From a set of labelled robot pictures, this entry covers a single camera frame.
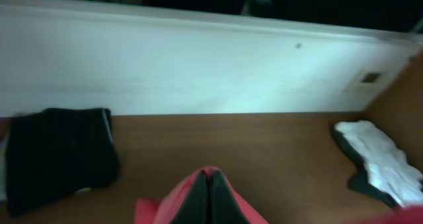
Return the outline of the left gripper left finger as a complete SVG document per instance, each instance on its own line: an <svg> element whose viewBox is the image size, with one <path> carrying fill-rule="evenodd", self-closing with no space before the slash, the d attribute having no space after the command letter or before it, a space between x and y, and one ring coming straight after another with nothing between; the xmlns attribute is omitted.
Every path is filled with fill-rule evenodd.
<svg viewBox="0 0 423 224"><path fill-rule="evenodd" d="M210 185L204 171L196 175L193 186L170 224L208 224L210 222Z"/></svg>

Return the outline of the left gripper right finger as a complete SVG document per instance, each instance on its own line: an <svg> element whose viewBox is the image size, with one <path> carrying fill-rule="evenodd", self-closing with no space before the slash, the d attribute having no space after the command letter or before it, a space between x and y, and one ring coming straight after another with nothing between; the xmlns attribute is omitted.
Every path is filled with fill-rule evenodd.
<svg viewBox="0 0 423 224"><path fill-rule="evenodd" d="M214 171L210 184L212 224L249 224L221 171Z"/></svg>

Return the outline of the red t-shirt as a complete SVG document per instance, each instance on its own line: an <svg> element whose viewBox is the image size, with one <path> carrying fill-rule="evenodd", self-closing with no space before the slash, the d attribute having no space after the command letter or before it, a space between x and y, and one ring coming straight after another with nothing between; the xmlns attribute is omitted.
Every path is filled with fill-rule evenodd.
<svg viewBox="0 0 423 224"><path fill-rule="evenodd" d="M180 209L185 197L187 197L189 190L193 186L196 175L201 171L204 171L208 176L208 183L210 185L212 183L212 173L217 170L221 171L217 167L204 167L193 172L190 176L187 176L183 181L177 184L161 201L143 198L138 199L135 208L134 223L170 224L173 217ZM233 189L226 176L225 179L235 197L235 200L237 201L238 206L243 212L243 215L249 221L249 224L268 224L267 220L265 220L246 200L243 199L241 195Z"/></svg>

